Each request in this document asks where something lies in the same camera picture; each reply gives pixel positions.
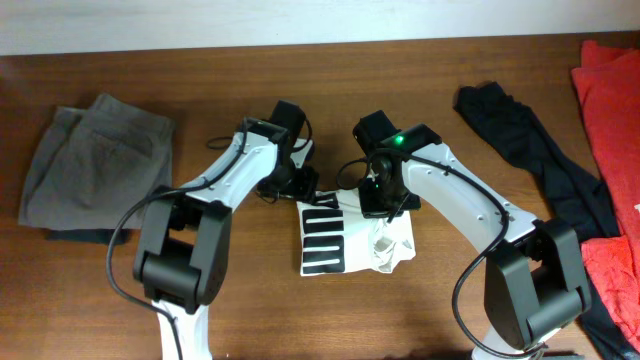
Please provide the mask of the white polo shirt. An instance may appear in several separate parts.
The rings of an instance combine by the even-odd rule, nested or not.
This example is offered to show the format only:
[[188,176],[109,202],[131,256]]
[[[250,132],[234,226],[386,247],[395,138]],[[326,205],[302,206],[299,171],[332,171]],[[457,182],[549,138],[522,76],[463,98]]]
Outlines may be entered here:
[[416,256],[411,217],[392,221],[363,216],[355,190],[318,192],[297,204],[302,245],[300,275],[374,270],[390,274]]

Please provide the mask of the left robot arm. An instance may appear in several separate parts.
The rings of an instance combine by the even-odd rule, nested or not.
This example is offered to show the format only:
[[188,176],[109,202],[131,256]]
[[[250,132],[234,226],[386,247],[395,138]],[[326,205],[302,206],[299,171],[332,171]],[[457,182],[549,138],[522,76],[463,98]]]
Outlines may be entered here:
[[133,263],[158,315],[165,359],[208,359],[208,310],[226,276],[232,215],[252,191],[311,202],[318,174],[300,132],[303,110],[279,101],[267,120],[247,117],[227,150],[176,190],[160,187],[145,211]]

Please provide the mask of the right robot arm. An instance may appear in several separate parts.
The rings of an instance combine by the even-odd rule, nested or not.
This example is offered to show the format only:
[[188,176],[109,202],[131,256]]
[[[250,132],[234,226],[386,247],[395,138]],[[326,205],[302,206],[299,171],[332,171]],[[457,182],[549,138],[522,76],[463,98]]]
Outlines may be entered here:
[[486,266],[484,309],[490,328],[474,359],[539,359],[546,342],[591,307],[577,234],[561,219],[542,221],[511,204],[463,166],[424,124],[396,128],[383,111],[359,120],[353,136],[365,154],[362,213],[393,221],[422,202],[433,206],[477,250],[452,294]]

